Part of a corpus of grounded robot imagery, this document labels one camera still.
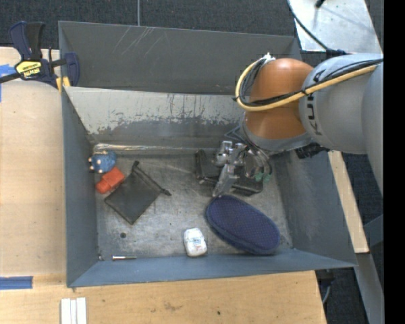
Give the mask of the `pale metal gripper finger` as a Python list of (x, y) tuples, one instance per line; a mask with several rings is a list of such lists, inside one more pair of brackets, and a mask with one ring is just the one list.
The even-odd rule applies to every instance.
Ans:
[(227, 167), (223, 167), (219, 174), (217, 183), (213, 189), (212, 192), (213, 197), (219, 196), (222, 192), (225, 191), (224, 188), (225, 185), (227, 184), (227, 180), (228, 180), (228, 170)]
[(235, 174), (235, 167), (234, 166), (225, 166), (222, 170), (223, 176), (223, 192), (229, 192), (232, 185), (238, 179), (238, 176)]

